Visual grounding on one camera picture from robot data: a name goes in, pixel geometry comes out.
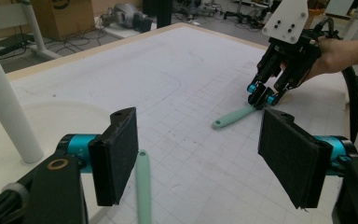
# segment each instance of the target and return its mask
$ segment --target teal joint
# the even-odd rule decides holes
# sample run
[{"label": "teal joint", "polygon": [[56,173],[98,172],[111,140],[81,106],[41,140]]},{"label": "teal joint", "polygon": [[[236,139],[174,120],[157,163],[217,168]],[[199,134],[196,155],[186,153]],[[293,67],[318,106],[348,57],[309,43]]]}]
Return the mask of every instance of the teal joint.
[{"label": "teal joint", "polygon": [[255,92],[255,84],[249,85],[248,92],[254,93]]},{"label": "teal joint", "polygon": [[324,141],[330,144],[333,147],[333,152],[331,153],[330,161],[337,161],[339,156],[346,156],[347,151],[342,143],[334,136],[314,136],[316,139],[320,141]]},{"label": "teal joint", "polygon": [[274,101],[275,101],[275,96],[274,96],[274,95],[270,95],[270,96],[267,98],[267,103],[268,103],[269,105],[274,105],[274,104],[273,104]]},{"label": "teal joint", "polygon": [[87,164],[87,166],[81,170],[82,173],[89,174],[92,172],[89,142],[96,136],[97,134],[75,134],[68,145],[66,154],[75,155]]}]

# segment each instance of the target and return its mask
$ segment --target chair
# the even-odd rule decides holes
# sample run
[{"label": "chair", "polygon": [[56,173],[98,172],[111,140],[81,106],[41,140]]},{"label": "chair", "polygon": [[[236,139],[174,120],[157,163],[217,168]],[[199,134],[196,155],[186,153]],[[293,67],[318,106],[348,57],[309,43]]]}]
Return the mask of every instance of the chair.
[{"label": "chair", "polygon": [[250,16],[248,15],[243,15],[241,13],[241,6],[242,6],[242,0],[240,0],[240,2],[238,3],[238,7],[237,7],[237,12],[230,12],[227,11],[225,12],[225,14],[223,14],[223,19],[226,20],[227,17],[237,17],[238,18],[238,22],[242,23],[243,19],[247,19],[250,18]]},{"label": "chair", "polygon": [[196,0],[190,0],[187,6],[179,8],[179,12],[186,14],[190,19],[192,19],[194,16],[201,14],[213,15],[215,13],[215,9],[200,7],[196,3]]},{"label": "chair", "polygon": [[0,29],[25,24],[30,24],[31,26],[36,45],[30,48],[36,55],[47,60],[61,57],[59,54],[46,49],[30,0],[22,0],[21,3],[0,6]]}]

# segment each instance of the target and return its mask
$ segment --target white pole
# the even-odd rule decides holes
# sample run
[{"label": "white pole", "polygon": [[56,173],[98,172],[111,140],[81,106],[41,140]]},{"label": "white pole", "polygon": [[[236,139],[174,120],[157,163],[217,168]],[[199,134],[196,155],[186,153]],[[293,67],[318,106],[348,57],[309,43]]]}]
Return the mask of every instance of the white pole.
[{"label": "white pole", "polygon": [[39,161],[43,151],[0,64],[0,122],[26,163]]}]

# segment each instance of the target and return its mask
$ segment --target tabletop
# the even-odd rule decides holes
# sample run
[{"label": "tabletop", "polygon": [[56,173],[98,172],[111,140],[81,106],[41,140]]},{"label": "tabletop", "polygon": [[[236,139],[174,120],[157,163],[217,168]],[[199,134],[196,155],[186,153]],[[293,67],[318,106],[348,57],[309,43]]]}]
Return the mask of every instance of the tabletop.
[{"label": "tabletop", "polygon": [[[102,131],[109,121],[99,117],[136,106],[139,146],[150,157],[153,223],[332,223],[341,179],[325,179],[318,208],[296,210],[257,154],[262,111],[212,128],[247,104],[246,88],[265,49],[180,23],[8,77],[45,127],[36,137],[48,139],[48,152],[64,132]],[[339,74],[319,76],[275,108],[311,134],[344,135],[344,86]],[[43,114],[47,108],[55,115]],[[72,114],[76,125],[62,127],[62,117]],[[85,193],[89,200],[93,192]],[[104,210],[100,223],[138,223],[136,204],[132,174],[120,205]]]}]

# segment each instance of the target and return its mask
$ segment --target cardboard box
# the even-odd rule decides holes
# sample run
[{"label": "cardboard box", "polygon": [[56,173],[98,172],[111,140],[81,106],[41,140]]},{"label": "cardboard box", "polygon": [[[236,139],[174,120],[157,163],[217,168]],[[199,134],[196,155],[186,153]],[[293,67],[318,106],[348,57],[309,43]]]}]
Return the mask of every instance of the cardboard box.
[{"label": "cardboard box", "polygon": [[91,0],[31,0],[42,36],[64,41],[94,29]]}]

